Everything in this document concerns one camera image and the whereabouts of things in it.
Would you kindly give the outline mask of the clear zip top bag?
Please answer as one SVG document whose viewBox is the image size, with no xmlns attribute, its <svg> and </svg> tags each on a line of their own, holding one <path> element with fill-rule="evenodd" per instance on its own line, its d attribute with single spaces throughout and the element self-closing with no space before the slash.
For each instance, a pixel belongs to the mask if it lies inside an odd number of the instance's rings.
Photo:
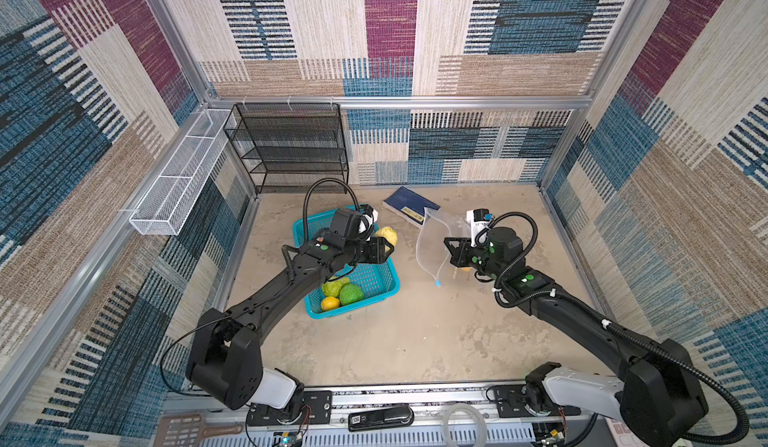
<svg viewBox="0 0 768 447">
<path fill-rule="evenodd" d="M 418 265 L 430 275 L 437 287 L 447 287 L 459 281 L 469 281 L 470 267 L 455 267 L 444 243 L 447 237 L 469 238 L 476 229 L 468 221 L 470 211 L 458 215 L 447 210 L 425 209 L 424 221 L 416 242 Z"/>
</svg>

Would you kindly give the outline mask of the teal plastic basket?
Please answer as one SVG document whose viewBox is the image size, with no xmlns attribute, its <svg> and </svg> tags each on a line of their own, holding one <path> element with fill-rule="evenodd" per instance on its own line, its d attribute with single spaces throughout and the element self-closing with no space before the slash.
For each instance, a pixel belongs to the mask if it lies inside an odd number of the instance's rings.
<svg viewBox="0 0 768 447">
<path fill-rule="evenodd" d="M 308 217 L 310 234 L 315 234 L 322 228 L 330 226 L 335 210 L 329 210 Z M 292 234 L 295 247 L 300 247 L 304 242 L 302 220 L 297 220 L 292 226 Z M 384 264 L 359 265 L 351 275 L 348 275 L 351 283 L 360 287 L 364 298 L 347 306 L 341 306 L 330 311 L 323 311 L 322 300 L 325 295 L 321 288 L 317 288 L 304 298 L 305 310 L 308 316 L 315 320 L 326 319 L 334 316 L 348 314 L 354 310 L 362 309 L 393 297 L 400 291 L 400 279 L 393 265 L 392 259 Z"/>
</svg>

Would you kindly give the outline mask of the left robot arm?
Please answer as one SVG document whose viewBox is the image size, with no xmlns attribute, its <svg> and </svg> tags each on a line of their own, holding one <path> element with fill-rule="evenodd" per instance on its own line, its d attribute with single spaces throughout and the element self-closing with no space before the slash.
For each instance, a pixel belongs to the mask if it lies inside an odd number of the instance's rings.
<svg viewBox="0 0 768 447">
<path fill-rule="evenodd" d="M 375 234 L 371 211 L 342 207 L 328 227 L 315 231 L 304 222 L 303 243 L 282 249 L 286 266 L 279 274 L 226 311 L 211 308 L 200 317 L 186 379 L 232 410 L 253 399 L 285 407 L 297 383 L 280 372 L 270 374 L 261 347 L 297 303 L 344 267 L 389 260 L 395 245 Z"/>
</svg>

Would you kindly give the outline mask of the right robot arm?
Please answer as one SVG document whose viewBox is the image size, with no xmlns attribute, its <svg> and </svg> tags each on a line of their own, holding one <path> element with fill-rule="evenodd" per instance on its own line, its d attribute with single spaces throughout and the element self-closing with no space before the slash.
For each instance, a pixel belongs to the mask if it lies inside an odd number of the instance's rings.
<svg viewBox="0 0 768 447">
<path fill-rule="evenodd" d="M 622 382 L 610 395 L 622 422 L 650 446 L 671 446 L 679 439 L 710 445 L 743 440 L 750 429 L 740 401 L 723 385 L 693 366 L 688 351 L 667 339 L 656 342 L 621 326 L 568 293 L 546 274 L 527 265 L 526 249 L 515 231 L 489 230 L 482 243 L 468 238 L 443 241 L 456 267 L 468 267 L 493 281 L 498 305 L 519 308 L 560 330 L 606 365 Z M 732 409 L 735 427 L 705 435 L 693 427 L 709 412 L 703 392 L 709 387 Z"/>
</svg>

